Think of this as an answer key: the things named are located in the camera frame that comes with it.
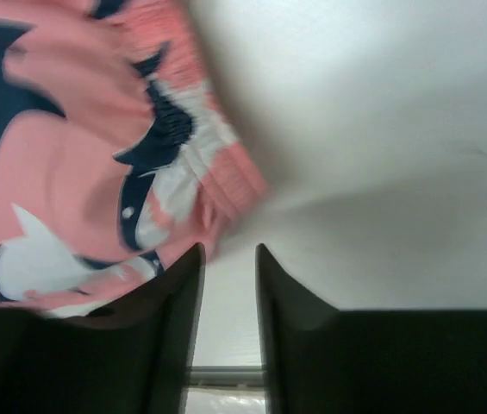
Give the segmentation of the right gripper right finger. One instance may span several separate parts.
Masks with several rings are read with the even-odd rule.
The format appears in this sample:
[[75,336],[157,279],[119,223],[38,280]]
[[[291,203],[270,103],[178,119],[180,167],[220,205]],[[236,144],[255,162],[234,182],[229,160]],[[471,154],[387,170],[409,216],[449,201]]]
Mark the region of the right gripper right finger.
[[487,309],[341,310],[256,250],[270,413],[487,413]]

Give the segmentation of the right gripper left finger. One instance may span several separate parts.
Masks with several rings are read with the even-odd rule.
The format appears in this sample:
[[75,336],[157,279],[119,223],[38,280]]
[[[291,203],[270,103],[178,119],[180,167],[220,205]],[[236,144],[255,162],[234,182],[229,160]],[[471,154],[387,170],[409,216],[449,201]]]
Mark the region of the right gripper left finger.
[[201,244],[82,317],[0,307],[0,413],[178,413],[203,295]]

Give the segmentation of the pink shark print shorts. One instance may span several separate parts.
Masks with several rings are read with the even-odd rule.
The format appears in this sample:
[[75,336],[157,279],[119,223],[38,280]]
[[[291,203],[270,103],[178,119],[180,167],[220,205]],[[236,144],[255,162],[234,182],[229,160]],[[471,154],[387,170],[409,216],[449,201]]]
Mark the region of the pink shark print shorts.
[[264,192],[179,1],[0,1],[0,306],[92,311]]

